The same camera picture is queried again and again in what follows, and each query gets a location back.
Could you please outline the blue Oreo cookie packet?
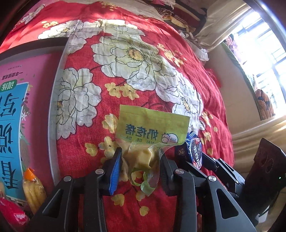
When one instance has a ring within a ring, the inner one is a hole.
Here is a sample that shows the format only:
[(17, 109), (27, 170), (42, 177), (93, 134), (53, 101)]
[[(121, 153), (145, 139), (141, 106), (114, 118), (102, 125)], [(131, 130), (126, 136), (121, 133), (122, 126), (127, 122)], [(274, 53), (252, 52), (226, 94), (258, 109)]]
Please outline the blue Oreo cookie packet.
[(194, 132), (188, 132), (182, 145), (175, 146), (175, 157), (190, 162), (199, 170), (202, 167), (202, 143)]

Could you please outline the green milk snack bag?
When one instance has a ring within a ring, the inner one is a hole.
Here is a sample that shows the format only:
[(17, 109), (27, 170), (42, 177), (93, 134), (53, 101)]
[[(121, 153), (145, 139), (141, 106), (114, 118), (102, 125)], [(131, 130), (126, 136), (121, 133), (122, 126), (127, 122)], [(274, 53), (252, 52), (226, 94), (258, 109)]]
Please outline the green milk snack bag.
[(189, 117), (121, 105), (115, 138), (122, 148), (123, 172), (149, 196), (159, 181), (160, 159), (165, 151), (185, 142)]

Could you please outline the yellow corn snack packet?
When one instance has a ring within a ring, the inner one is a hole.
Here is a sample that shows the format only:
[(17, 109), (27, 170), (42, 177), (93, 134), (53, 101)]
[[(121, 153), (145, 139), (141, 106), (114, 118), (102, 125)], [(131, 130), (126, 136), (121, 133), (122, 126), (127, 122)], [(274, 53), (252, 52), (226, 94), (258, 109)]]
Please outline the yellow corn snack packet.
[(46, 191), (33, 169), (27, 168), (24, 172), (22, 186), (26, 201), (32, 213), (36, 214), (46, 200)]

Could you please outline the red Alpenliebe candy packet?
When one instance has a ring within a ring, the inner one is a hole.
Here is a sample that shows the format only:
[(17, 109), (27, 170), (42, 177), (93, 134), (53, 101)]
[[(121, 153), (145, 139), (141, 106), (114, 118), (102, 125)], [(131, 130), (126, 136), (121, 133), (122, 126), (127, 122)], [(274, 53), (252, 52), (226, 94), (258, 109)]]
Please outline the red Alpenliebe candy packet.
[(1, 197), (1, 213), (13, 229), (25, 231), (29, 217), (18, 205)]

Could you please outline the grey tray box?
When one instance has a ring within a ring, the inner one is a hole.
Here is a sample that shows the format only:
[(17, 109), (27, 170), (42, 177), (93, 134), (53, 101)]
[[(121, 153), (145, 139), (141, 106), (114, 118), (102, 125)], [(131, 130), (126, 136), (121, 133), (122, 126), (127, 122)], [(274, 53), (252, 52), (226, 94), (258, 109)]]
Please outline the grey tray box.
[(21, 44), (1, 53), (1, 183), (11, 201), (24, 205), (26, 168), (35, 170), (47, 190), (57, 172), (54, 83), (65, 63), (66, 38)]

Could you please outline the pink blue book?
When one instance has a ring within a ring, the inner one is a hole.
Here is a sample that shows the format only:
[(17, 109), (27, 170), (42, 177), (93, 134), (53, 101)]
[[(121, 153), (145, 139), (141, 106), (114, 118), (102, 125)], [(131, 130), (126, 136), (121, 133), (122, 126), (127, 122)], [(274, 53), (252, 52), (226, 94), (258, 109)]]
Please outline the pink blue book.
[(1, 65), (1, 183), (12, 201), (25, 202), (23, 173), (52, 185), (48, 114), (61, 52)]

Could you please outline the red floral bedspread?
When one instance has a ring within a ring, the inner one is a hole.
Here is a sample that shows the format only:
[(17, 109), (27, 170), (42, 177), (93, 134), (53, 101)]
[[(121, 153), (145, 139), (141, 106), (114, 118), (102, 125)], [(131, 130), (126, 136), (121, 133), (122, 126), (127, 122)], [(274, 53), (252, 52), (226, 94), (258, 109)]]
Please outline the red floral bedspread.
[[(62, 177), (102, 167), (118, 144), (120, 105), (185, 115), (202, 150), (234, 165), (220, 91), (179, 33), (161, 17), (105, 3), (41, 1), (13, 25), (1, 53), (31, 41), (69, 38), (56, 102), (57, 160)], [(161, 186), (146, 196), (122, 174), (104, 197), (108, 231), (172, 231), (176, 197)]]

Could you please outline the pile of folded clothes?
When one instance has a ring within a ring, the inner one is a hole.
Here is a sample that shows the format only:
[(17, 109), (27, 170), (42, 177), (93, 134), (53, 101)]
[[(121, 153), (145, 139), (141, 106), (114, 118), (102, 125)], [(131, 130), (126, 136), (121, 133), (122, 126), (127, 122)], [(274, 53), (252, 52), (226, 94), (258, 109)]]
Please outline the pile of folded clothes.
[(206, 23), (206, 9), (198, 9), (190, 1), (144, 1), (153, 6), (163, 21), (177, 31), (196, 35)]

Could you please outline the beige curtain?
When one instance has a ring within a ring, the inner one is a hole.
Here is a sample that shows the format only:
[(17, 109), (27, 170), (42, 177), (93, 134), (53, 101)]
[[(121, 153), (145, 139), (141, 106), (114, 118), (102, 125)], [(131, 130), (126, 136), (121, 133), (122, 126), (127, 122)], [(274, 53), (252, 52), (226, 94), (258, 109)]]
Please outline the beige curtain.
[(201, 47), (212, 51), (253, 9), (240, 0), (215, 1), (207, 10), (206, 22), (195, 36)]

